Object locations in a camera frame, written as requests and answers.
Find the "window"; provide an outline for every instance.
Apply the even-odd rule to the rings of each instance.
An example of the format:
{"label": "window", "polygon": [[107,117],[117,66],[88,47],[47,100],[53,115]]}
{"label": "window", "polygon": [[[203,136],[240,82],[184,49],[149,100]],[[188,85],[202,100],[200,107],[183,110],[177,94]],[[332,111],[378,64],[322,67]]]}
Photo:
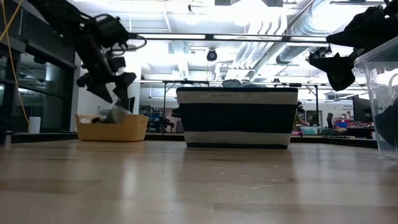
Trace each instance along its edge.
{"label": "window", "polygon": [[[62,128],[64,99],[24,88],[19,88],[18,90],[21,94],[27,117],[38,116],[42,118],[41,133],[64,131]],[[12,122],[18,132],[27,131],[28,124],[19,100],[16,102],[16,107],[12,113]]]}
{"label": "window", "polygon": [[[317,111],[306,111],[307,114],[307,123],[309,123],[311,126],[314,124],[317,124]],[[323,116],[322,116],[322,111],[318,112],[318,126],[323,127]]]}
{"label": "window", "polygon": [[[17,9],[18,3],[14,2],[14,1],[5,1],[5,12],[6,12],[6,19],[7,21],[10,21],[13,13],[15,12],[15,10]],[[19,10],[16,17],[14,18],[10,28],[8,29],[8,33],[11,37],[18,37],[18,33],[19,33],[19,27],[21,24],[21,11]],[[4,25],[4,15],[2,13],[2,10],[0,9],[0,30],[3,31],[5,28]]]}
{"label": "window", "polygon": [[4,85],[0,84],[0,113],[3,110],[2,99],[4,98]]}
{"label": "window", "polygon": [[20,83],[41,88],[49,93],[65,93],[66,71],[58,66],[34,57],[31,54],[21,55]]}
{"label": "window", "polygon": [[7,58],[0,56],[0,77],[6,77],[6,70],[7,69]]}

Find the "security camera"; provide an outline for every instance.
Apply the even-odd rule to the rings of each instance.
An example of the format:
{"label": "security camera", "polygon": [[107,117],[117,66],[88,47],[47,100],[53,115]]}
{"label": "security camera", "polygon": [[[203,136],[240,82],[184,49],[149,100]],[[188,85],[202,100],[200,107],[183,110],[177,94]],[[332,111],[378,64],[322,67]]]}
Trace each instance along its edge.
{"label": "security camera", "polygon": [[215,60],[217,60],[216,50],[210,49],[209,52],[207,53],[207,61],[214,62]]}

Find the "striped basket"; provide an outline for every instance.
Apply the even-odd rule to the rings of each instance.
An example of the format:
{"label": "striped basket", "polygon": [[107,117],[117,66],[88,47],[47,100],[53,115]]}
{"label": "striped basket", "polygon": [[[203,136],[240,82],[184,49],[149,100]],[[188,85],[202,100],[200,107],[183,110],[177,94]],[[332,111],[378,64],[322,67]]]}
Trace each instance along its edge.
{"label": "striped basket", "polygon": [[287,148],[296,88],[180,87],[188,147]]}

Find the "transparent bin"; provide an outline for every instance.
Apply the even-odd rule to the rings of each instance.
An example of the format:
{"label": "transparent bin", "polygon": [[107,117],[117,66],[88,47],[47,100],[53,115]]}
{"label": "transparent bin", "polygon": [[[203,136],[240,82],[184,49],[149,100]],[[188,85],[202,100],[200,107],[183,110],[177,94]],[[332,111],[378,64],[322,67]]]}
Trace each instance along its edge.
{"label": "transparent bin", "polygon": [[300,127],[301,133],[302,134],[309,134],[309,135],[318,135],[321,133],[322,128],[321,127],[306,127],[306,126],[301,126]]}
{"label": "transparent bin", "polygon": [[381,157],[398,157],[398,37],[355,60],[354,74],[366,77]]}

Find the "yellow bin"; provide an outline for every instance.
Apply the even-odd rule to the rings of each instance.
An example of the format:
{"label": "yellow bin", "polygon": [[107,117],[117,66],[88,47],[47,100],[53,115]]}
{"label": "yellow bin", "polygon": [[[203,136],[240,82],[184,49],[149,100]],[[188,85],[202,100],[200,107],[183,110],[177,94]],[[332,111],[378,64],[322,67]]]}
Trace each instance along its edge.
{"label": "yellow bin", "polygon": [[92,124],[82,123],[83,119],[91,120],[97,116],[76,114],[77,135],[82,141],[117,141],[134,142],[145,138],[148,117],[142,115],[127,115],[123,123]]}

